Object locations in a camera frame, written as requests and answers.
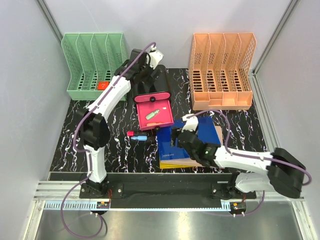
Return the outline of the black drawer cabinet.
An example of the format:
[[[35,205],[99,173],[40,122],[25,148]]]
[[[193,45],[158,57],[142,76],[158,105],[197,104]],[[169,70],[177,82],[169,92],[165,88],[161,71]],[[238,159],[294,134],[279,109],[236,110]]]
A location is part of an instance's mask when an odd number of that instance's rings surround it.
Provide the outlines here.
[[[156,78],[155,83],[150,89],[150,92],[132,92],[132,97],[144,94],[158,93],[158,92],[169,92],[171,94],[171,87],[169,84],[169,77],[167,73],[167,69],[164,65],[162,65],[160,69],[160,73]]]

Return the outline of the pink top drawer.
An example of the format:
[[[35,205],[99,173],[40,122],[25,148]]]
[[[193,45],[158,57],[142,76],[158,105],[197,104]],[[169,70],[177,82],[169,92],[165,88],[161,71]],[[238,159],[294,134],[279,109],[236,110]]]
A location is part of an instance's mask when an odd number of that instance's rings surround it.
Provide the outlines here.
[[[137,95],[133,98],[136,103],[144,103],[144,102],[155,102],[160,100],[167,100],[171,98],[171,94],[169,92],[154,92],[149,94]]]

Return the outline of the pink drawer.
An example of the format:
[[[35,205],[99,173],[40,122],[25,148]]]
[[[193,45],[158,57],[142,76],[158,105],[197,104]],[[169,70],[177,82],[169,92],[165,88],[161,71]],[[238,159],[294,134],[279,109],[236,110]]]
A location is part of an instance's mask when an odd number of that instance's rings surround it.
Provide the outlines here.
[[[169,92],[154,92],[149,94],[137,95],[133,98],[136,103],[144,103],[144,102],[155,102],[160,100],[167,100],[171,98],[171,94]]]
[[[174,124],[171,103],[168,99],[136,104],[139,129],[147,131],[157,127],[169,127]]]

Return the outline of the green highlighter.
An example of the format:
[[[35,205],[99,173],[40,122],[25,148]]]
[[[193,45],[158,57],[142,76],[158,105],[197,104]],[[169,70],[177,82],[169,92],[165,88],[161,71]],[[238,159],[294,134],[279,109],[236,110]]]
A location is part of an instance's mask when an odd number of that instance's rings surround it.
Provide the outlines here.
[[[149,114],[147,114],[147,115],[145,116],[145,119],[149,121],[149,120],[151,120],[152,118],[154,118],[159,112],[160,112],[160,110],[159,110],[159,109],[156,109],[156,110],[150,112]]]

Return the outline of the orange highlighter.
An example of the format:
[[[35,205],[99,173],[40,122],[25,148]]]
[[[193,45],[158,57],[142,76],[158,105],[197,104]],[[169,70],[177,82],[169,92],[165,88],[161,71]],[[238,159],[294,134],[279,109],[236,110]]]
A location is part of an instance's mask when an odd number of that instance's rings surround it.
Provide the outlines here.
[[[163,122],[150,122],[150,123],[147,123],[146,126],[147,127],[161,126],[162,124],[163,124]]]

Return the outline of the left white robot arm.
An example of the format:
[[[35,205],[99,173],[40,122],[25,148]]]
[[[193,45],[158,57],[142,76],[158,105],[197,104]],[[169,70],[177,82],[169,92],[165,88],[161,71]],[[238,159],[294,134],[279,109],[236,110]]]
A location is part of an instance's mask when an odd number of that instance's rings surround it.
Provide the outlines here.
[[[80,181],[80,185],[97,198],[108,194],[105,146],[110,138],[109,115],[134,85],[154,72],[163,57],[155,45],[149,52],[133,49],[130,58],[115,70],[102,94],[86,109],[79,111],[81,120],[75,129],[74,139],[80,139],[83,148],[75,146],[74,149],[85,153],[87,160],[86,178]]]

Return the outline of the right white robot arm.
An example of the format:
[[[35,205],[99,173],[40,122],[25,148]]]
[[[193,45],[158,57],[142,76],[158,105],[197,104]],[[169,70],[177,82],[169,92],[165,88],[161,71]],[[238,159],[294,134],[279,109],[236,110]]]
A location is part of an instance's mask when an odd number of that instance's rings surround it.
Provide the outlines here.
[[[171,131],[170,142],[203,167],[247,171],[237,173],[227,185],[232,198],[252,191],[272,190],[287,198],[301,196],[306,168],[283,148],[275,148],[273,152],[228,149],[221,144],[202,142],[196,131],[182,128]]]

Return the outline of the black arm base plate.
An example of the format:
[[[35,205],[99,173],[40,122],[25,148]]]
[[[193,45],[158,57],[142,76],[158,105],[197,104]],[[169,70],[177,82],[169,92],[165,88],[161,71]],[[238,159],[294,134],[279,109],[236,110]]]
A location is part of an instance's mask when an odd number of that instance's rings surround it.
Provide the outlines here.
[[[255,192],[241,193],[237,190],[228,192],[225,183],[217,182],[145,182],[145,181],[127,181],[127,182],[110,182],[102,190],[98,192],[90,189],[85,184],[82,185],[79,197],[81,199],[106,198],[124,200],[129,197],[208,197],[209,199],[231,200],[255,199]]]

